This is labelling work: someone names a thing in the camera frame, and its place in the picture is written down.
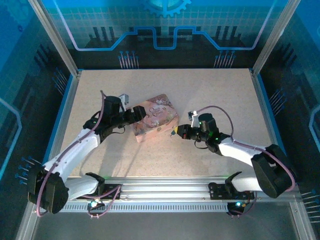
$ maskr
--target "tissue box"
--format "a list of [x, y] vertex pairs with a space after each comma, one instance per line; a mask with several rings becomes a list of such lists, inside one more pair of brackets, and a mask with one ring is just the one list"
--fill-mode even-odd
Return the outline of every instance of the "tissue box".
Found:
[[138, 143], [163, 132], [172, 131], [178, 125], [179, 116], [167, 95], [161, 94], [139, 105], [144, 107], [146, 116], [130, 125]]

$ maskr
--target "gear logo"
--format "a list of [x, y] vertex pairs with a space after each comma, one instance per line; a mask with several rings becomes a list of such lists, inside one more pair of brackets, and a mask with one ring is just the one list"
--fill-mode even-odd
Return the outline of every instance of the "gear logo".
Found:
[[27, 0], [0, 0], [0, 5], [6, 6], [11, 17], [21, 24], [28, 19], [29, 3]]
[[162, 15], [173, 17], [174, 14], [180, 14], [181, 10], [186, 9], [187, 4], [191, 4], [191, 0], [141, 0], [145, 10], [149, 10], [150, 14], [157, 17]]

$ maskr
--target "speckled table surface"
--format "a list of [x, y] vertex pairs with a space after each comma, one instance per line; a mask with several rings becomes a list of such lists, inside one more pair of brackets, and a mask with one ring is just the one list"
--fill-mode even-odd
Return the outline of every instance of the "speckled table surface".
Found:
[[[208, 105], [224, 108], [233, 119], [234, 137], [267, 146], [271, 143], [248, 69], [84, 70], [81, 74], [63, 139], [64, 149], [86, 120], [101, 108], [100, 90], [109, 96], [129, 95], [129, 106], [166, 94], [180, 116]], [[219, 130], [230, 133], [223, 112], [210, 109]], [[192, 140], [165, 132], [137, 143], [129, 126], [112, 134], [89, 153], [71, 176], [93, 172], [103, 177], [229, 176], [252, 171], [240, 161], [196, 149]]]

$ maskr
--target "blue trim edge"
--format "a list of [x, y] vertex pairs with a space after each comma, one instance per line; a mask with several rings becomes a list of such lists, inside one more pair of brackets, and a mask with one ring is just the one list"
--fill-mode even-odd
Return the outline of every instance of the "blue trim edge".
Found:
[[69, 77], [69, 80], [68, 80], [68, 83], [66, 85], [66, 88], [65, 88], [65, 91], [64, 91], [64, 95], [63, 95], [63, 98], [62, 98], [62, 101], [61, 101], [61, 105], [60, 105], [58, 114], [56, 116], [55, 122], [54, 122], [54, 126], [53, 126], [52, 133], [51, 133], [51, 136], [50, 136], [50, 139], [49, 139], [48, 147], [46, 148], [46, 151], [45, 151], [45, 155], [44, 155], [42, 164], [45, 164], [49, 160], [49, 155], [50, 155], [52, 146], [54, 144], [54, 140], [55, 140], [55, 137], [56, 137], [56, 134], [57, 134], [58, 126], [60, 124], [60, 120], [61, 120], [61, 117], [62, 117], [62, 112], [64, 111], [64, 108], [65, 108], [65, 105], [66, 105], [66, 101], [67, 101], [67, 97], [68, 97], [69, 90], [70, 90], [71, 83], [72, 83], [73, 79], [74, 79], [73, 76], [70, 74], [70, 77]]
[[258, 78], [258, 81], [259, 81], [259, 85], [261, 87], [261, 91], [262, 91], [262, 94], [263, 94], [263, 98], [264, 98], [264, 101], [265, 101], [266, 108], [268, 110], [268, 114], [270, 116], [271, 124], [272, 124], [273, 130], [274, 130], [274, 134], [275, 134], [275, 137], [276, 137], [276, 140], [277, 140], [277, 144], [281, 148], [281, 150], [284, 152], [284, 154], [287, 155], [284, 143], [282, 142], [282, 139], [281, 139], [281, 136], [280, 136], [280, 132], [279, 132], [279, 129], [278, 129], [278, 126], [277, 126], [277, 123], [276, 123], [275, 116], [274, 116], [274, 114], [272, 112], [272, 108], [271, 108], [271, 105], [270, 105], [270, 102], [269, 102], [269, 99], [268, 99], [268, 96], [267, 96], [267, 91], [266, 91], [265, 85], [264, 85], [264, 83], [262, 81], [262, 77], [261, 77], [260, 73], [257, 75], [257, 78]]

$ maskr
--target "robotic arm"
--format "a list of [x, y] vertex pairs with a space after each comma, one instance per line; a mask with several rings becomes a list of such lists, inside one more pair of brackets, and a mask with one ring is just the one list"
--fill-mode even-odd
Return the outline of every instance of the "robotic arm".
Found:
[[104, 178], [94, 173], [76, 179], [67, 178], [89, 152], [113, 133], [113, 129], [141, 121], [146, 112], [142, 106], [126, 110], [128, 95], [102, 95], [103, 108], [86, 121], [75, 140], [43, 166], [30, 169], [27, 182], [30, 202], [38, 202], [41, 208], [56, 214], [67, 201], [83, 195], [99, 196], [105, 192]]
[[175, 133], [183, 139], [194, 140], [195, 144], [205, 142], [212, 153], [237, 159], [253, 167], [254, 171], [237, 172], [225, 181], [222, 191], [226, 191], [229, 197], [245, 191], [263, 191], [269, 197], [277, 198], [284, 191], [290, 191], [295, 187], [296, 171], [279, 146], [275, 144], [268, 147], [252, 146], [234, 140], [233, 123], [228, 114], [232, 128], [231, 135], [219, 132], [216, 121], [210, 113], [198, 115], [193, 111], [188, 114], [192, 124], [176, 127]]

